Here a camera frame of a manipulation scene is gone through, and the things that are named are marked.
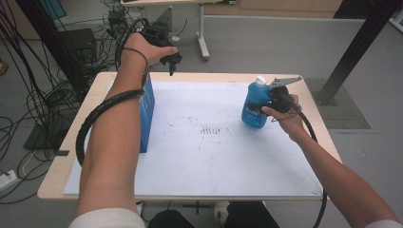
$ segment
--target table leg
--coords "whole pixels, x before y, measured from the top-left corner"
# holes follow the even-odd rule
[[[210,54],[208,53],[207,49],[207,44],[205,43],[204,40],[204,5],[203,3],[199,4],[200,8],[200,19],[199,19],[199,31],[197,32],[198,35],[198,40],[199,40],[199,45],[201,47],[201,55],[204,58],[205,61],[210,58]]]
[[[403,32],[403,26],[400,24],[403,21],[403,10],[396,16],[396,18],[391,18],[389,22],[392,23],[397,29]]]

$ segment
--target electrical cable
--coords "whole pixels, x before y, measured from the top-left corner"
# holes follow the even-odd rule
[[[26,177],[29,176],[33,171],[35,171],[37,168],[39,168],[39,167],[42,166],[43,164],[44,164],[44,162],[40,163],[40,164],[37,165],[35,168],[33,168],[33,169],[26,175]],[[9,195],[10,195],[16,188],[18,188],[24,181],[26,181],[26,178],[21,179],[20,182],[19,182],[14,188],[12,188],[6,195],[0,197],[0,200],[2,200],[2,199],[4,199],[5,197],[9,196]],[[13,203],[16,203],[16,202],[20,202],[20,201],[23,201],[23,200],[27,200],[27,199],[29,199],[29,198],[35,196],[36,194],[37,194],[37,192],[35,192],[34,194],[29,195],[29,196],[27,196],[27,197],[24,197],[24,198],[22,198],[22,199],[15,200],[15,201],[0,202],[0,205],[13,204]]]
[[[131,23],[134,23],[133,17],[131,17],[131,15],[130,15],[130,9],[124,8],[124,11],[125,11],[125,16],[128,15],[128,17],[129,17],[130,20],[131,20]]]
[[[4,175],[6,175],[7,177],[9,177],[9,176],[10,176],[10,174],[9,174],[9,173],[4,172],[4,171],[3,171],[3,170],[1,170],[1,169],[0,169],[0,172],[1,172],[1,173],[3,173]]]
[[[9,23],[9,26],[8,26],[8,27],[5,27],[5,28],[4,28],[4,27],[1,27],[0,29],[1,29],[2,32],[5,34],[6,39],[10,42],[11,46],[15,49],[15,51],[17,52],[17,54],[20,56],[20,58],[21,58],[21,60],[23,61],[23,63],[26,65],[27,72],[28,72],[29,77],[30,77],[30,79],[31,79],[31,81],[30,81],[31,88],[35,89],[35,90],[36,90],[36,95],[37,95],[38,97],[40,97],[40,98],[43,100],[43,102],[45,102],[45,104],[47,104],[48,99],[47,99],[47,97],[44,97],[43,92],[40,91],[38,85],[36,84],[36,82],[35,82],[35,80],[34,80],[34,78],[33,78],[33,72],[32,72],[31,69],[28,67],[28,61],[27,61],[27,59],[25,58],[25,56],[24,56],[24,54],[22,53],[22,51],[20,50],[20,44],[19,44],[19,41],[18,41],[18,37],[21,37],[21,35],[20,35],[20,34],[18,33],[18,31],[17,31],[16,24],[15,24],[15,18],[13,18],[13,23],[14,23],[14,25],[15,25],[15,26],[13,26],[13,25],[11,24],[11,22],[9,21],[9,19],[8,19],[7,17],[5,17],[4,15],[5,15],[5,14],[3,14],[3,18],[2,18],[2,17],[0,17],[0,18],[2,19],[3,22],[6,22],[6,21],[7,21],[7,22]],[[134,28],[137,26],[137,23],[140,22],[140,21],[146,22],[146,23],[148,24],[148,22],[147,22],[146,20],[144,20],[144,19],[143,19],[143,20],[137,19],[137,20],[134,21],[134,23],[133,23],[132,26],[128,29],[128,31],[133,31]],[[185,21],[185,25],[184,25],[183,29],[182,29],[177,35],[181,34],[181,33],[184,31],[184,29],[185,29],[185,27],[186,27],[186,23],[187,23],[187,19],[186,19],[186,21]],[[121,42],[119,42],[119,46],[121,46],[122,44],[125,43],[125,41],[128,39],[128,34],[130,34],[130,32],[127,32],[127,33],[125,34],[125,36],[122,37]],[[116,53],[115,53],[115,66],[116,66],[116,68],[118,68],[118,67],[119,67],[119,64],[120,64],[120,54],[121,54],[121,49],[118,48],[117,51],[116,51]],[[41,65],[42,65],[44,68],[47,67],[47,68],[49,69],[49,65],[48,65],[48,56],[46,55],[46,57],[47,57],[47,65],[45,65],[43,62],[41,62]],[[109,100],[109,99],[106,100],[105,103],[100,104],[101,107],[99,107],[99,110],[97,110],[97,111],[94,110],[94,111],[96,111],[96,112],[93,114],[93,117],[92,117],[92,118],[89,118],[90,116],[88,116],[88,118],[87,118],[86,121],[85,121],[85,123],[86,123],[85,129],[87,128],[87,130],[89,130],[89,127],[90,127],[92,124],[88,124],[88,123],[95,122],[96,118],[99,117],[102,113],[104,113],[104,112],[107,110],[107,108],[110,108],[111,106],[113,106],[113,105],[119,103],[120,101],[124,101],[124,100],[129,99],[129,98],[140,97],[140,96],[141,96],[141,95],[139,95],[140,93],[139,93],[138,90],[137,90],[137,91],[136,91],[136,90],[128,91],[128,92],[127,92],[126,94],[124,94],[124,95],[118,94],[118,95],[115,96],[116,98],[115,98],[115,97],[112,97],[112,98],[114,99],[113,101],[112,101],[112,100]],[[315,133],[313,132],[313,129],[312,129],[312,127],[310,126],[310,124],[309,124],[308,120],[306,119],[306,117],[304,116],[304,114],[303,114],[302,112],[299,112],[298,115],[301,117],[301,119],[302,119],[302,120],[305,122],[305,124],[307,125],[308,129],[310,130],[310,133],[311,133],[311,136],[313,137],[313,139],[316,140]],[[82,129],[80,130],[80,132],[81,132],[81,135],[82,135],[82,136],[84,135],[84,139],[85,139],[86,134],[83,133],[84,131],[82,132]],[[31,170],[31,171],[23,178],[23,180],[25,180],[25,181],[34,180],[34,179],[37,179],[37,178],[39,178],[39,177],[45,175],[45,173],[44,173],[44,174],[42,174],[42,175],[40,175],[40,176],[38,176],[38,177],[36,177],[36,178],[27,179],[27,176],[30,175],[36,168],[34,168],[33,170]],[[31,195],[31,196],[28,196],[27,198],[20,199],[20,200],[18,200],[18,201],[26,200],[26,199],[28,199],[28,198],[34,196],[34,195],[36,195],[36,193],[33,194],[33,195]],[[317,223],[315,224],[314,227],[318,227],[318,224],[320,223],[321,217],[322,217],[323,212],[324,212],[324,206],[326,205],[326,200],[327,200],[327,195],[326,195],[325,191],[323,191],[323,201],[322,201],[321,211],[320,211],[320,213],[319,213]],[[14,201],[14,202],[4,202],[4,203],[0,203],[0,204],[10,204],[10,203],[18,202],[18,201]]]
[[[57,28],[59,29],[59,28],[63,28],[63,27],[66,27],[66,26],[71,26],[71,25],[75,25],[75,24],[79,24],[79,23],[83,23],[83,22],[94,22],[94,21],[102,21],[102,20],[103,20],[102,18],[99,18],[99,19],[89,19],[89,20],[76,21],[76,22],[62,24],[61,26],[58,26]]]
[[[143,89],[135,89],[135,90],[129,90],[129,91],[126,91],[123,93],[119,93],[111,98],[104,100],[94,110],[92,110],[91,113],[89,113],[89,115],[86,117],[86,120],[82,124],[80,131],[77,134],[77,140],[76,140],[75,147],[76,147],[77,160],[80,163],[80,165],[83,166],[83,162],[84,162],[86,135],[87,135],[89,129],[92,127],[92,125],[98,119],[98,117],[100,117],[109,108],[111,108],[112,106],[114,106],[120,102],[126,101],[131,98],[140,98],[143,95],[144,95]]]
[[[44,55],[43,57],[39,57],[34,49],[30,46],[30,44],[21,36],[17,29],[16,21],[13,12],[10,9],[10,4],[8,0],[0,2],[0,32],[2,33],[0,39],[4,44],[4,47],[9,52],[10,58],[14,62],[16,69],[24,83],[24,86],[28,91],[28,95],[26,98],[26,107],[28,108],[28,112],[24,114],[24,116],[21,117],[20,120],[13,122],[10,120],[10,118],[0,117],[0,120],[2,121],[7,120],[6,123],[2,123],[2,125],[0,126],[0,162],[2,162],[4,158],[9,154],[8,152],[11,141],[17,130],[19,129],[18,126],[20,125],[20,123],[24,120],[34,120],[34,123],[36,124],[35,127],[39,126],[38,129],[40,129],[41,135],[45,138],[43,140],[40,139],[40,137],[36,139],[33,138],[33,141],[31,141],[32,146],[37,147],[38,145],[50,145],[51,149],[44,149],[42,151],[35,150],[35,152],[30,151],[28,154],[26,154],[26,156],[24,156],[23,159],[21,159],[21,161],[19,161],[16,173],[20,176],[20,178],[21,176],[24,176],[22,178],[23,181],[38,180],[40,177],[43,177],[46,172],[38,173],[34,177],[34,170],[37,170],[37,168],[40,167],[42,164],[50,162],[52,160],[54,152],[58,149],[58,146],[60,145],[57,144],[57,141],[62,139],[62,137],[64,137],[67,133],[65,129],[58,130],[59,125],[64,126],[67,121],[69,123],[72,123],[72,119],[74,117],[70,118],[69,114],[67,115],[65,113],[70,113],[71,111],[72,115],[75,115],[78,112],[80,104],[75,99],[74,91],[71,89],[71,84],[66,80],[66,77],[65,80],[62,79],[60,68],[57,70],[56,75],[53,75],[51,73],[49,63],[50,56],[48,55],[44,43],[41,43],[41,51]],[[109,37],[103,36],[101,42],[109,42]],[[109,52],[100,53],[101,54],[100,58],[98,59],[98,63],[103,64],[105,62],[107,64],[106,67],[114,65],[113,55],[111,55]],[[41,90],[41,88],[36,84],[34,76],[36,75],[36,70],[38,70],[38,68],[30,67],[28,61],[29,55],[33,55],[36,61],[40,64],[40,67],[42,67],[42,69],[44,70],[43,72],[40,72],[40,74],[45,73],[47,75],[48,83],[51,89],[47,90],[46,92]],[[35,162],[40,162],[41,164],[28,172],[27,169]],[[0,200],[2,200],[4,197],[8,196],[13,191],[15,191],[15,189],[21,186],[21,183],[17,184],[17,186],[12,188],[5,196],[0,197]],[[0,204],[15,203],[18,201],[29,199],[34,195],[36,195],[36,193],[19,200],[11,202],[1,202]]]
[[[149,223],[150,220],[144,218],[144,215],[143,215],[144,208],[145,208],[145,201],[143,201],[143,210],[142,210],[142,212],[140,213],[140,218],[142,218],[145,222],[148,222],[148,223]]]
[[[134,30],[134,28],[136,28],[137,24],[139,24],[140,22],[143,23],[144,26],[149,25],[148,20],[145,18],[136,19],[134,21],[134,23],[130,25],[130,27],[126,30],[125,34],[122,35],[121,39],[119,40],[118,46],[115,51],[115,67],[116,67],[116,69],[118,69],[121,64],[122,49],[123,49],[125,43],[127,42],[128,37],[130,36],[130,34],[132,32],[137,31],[137,30]]]
[[[101,35],[96,36],[97,32],[93,31],[95,41],[97,43],[97,51],[94,53],[94,59],[91,59],[90,62],[84,62],[84,63],[79,63],[79,67],[83,70],[85,74],[85,78],[88,80],[88,82],[91,82],[95,76],[100,72],[100,71],[106,71],[109,68],[111,68],[114,65],[114,52],[112,53],[112,46],[114,44],[114,39],[113,39],[113,33],[109,28],[109,23],[106,20],[107,13],[103,14],[102,19],[97,19],[103,21],[103,31]],[[75,22],[74,24],[81,23],[85,21],[78,21]],[[67,30],[67,25],[70,24],[63,24],[62,22],[61,26],[58,28],[63,28],[64,30]]]
[[[184,20],[184,26],[183,26],[182,30],[181,30],[180,32],[178,32],[178,34],[173,35],[173,36],[179,36],[179,35],[181,35],[181,33],[184,31],[184,29],[186,29],[186,25],[187,25],[187,18]]]

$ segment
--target white table surface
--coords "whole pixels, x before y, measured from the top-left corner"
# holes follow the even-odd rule
[[[265,127],[255,130],[241,121],[240,112],[247,86],[254,81],[256,75],[233,76],[234,80],[229,80],[231,74],[175,73],[171,78],[166,73],[151,74],[156,106],[148,151],[140,155],[136,173],[137,199],[321,198],[321,186],[311,167],[278,123],[271,123],[269,118]],[[275,77],[297,77],[264,76],[268,82]],[[84,112],[89,112],[91,106],[96,106],[103,99],[107,90],[106,82],[109,81],[110,84],[113,77],[113,73],[101,73],[97,77],[91,88],[97,90],[97,102],[95,97],[89,95],[93,94],[90,90],[89,97],[87,96],[83,104]],[[179,81],[191,82],[170,82],[171,79],[176,81],[175,77]],[[312,122],[319,141],[323,142],[322,146],[339,160],[304,81],[289,85],[288,88],[290,92],[299,95],[303,111],[306,107],[309,108],[304,113]],[[82,116],[80,112],[74,125],[82,122],[86,115]],[[74,138],[68,138],[65,142],[62,147],[69,148],[70,158],[69,165],[66,165],[69,167],[68,171],[63,171],[63,188],[60,189],[59,184],[57,192],[49,189],[54,174],[51,171],[53,165],[56,165],[53,164],[50,174],[47,174],[50,177],[44,180],[42,190],[39,191],[40,197],[77,198],[80,167],[75,159],[75,152],[71,154],[74,150],[72,143],[75,141]],[[60,165],[55,169],[62,172]]]

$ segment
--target wrist strap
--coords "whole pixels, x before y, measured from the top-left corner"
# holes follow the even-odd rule
[[[143,74],[146,74],[146,72],[147,72],[147,70],[148,70],[148,67],[149,67],[149,64],[148,64],[148,61],[147,61],[147,58],[145,57],[145,55],[142,54],[139,50],[134,49],[134,48],[124,47],[123,49],[132,50],[132,51],[134,51],[134,52],[139,53],[141,56],[143,56],[143,58],[145,59],[145,70],[144,70]]]

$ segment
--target white paper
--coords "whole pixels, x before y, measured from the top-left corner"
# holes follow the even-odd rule
[[[300,148],[269,117],[260,130],[240,118],[244,83],[153,82],[148,150],[140,154],[138,198],[268,198],[322,195]],[[65,194],[78,194],[75,162]]]

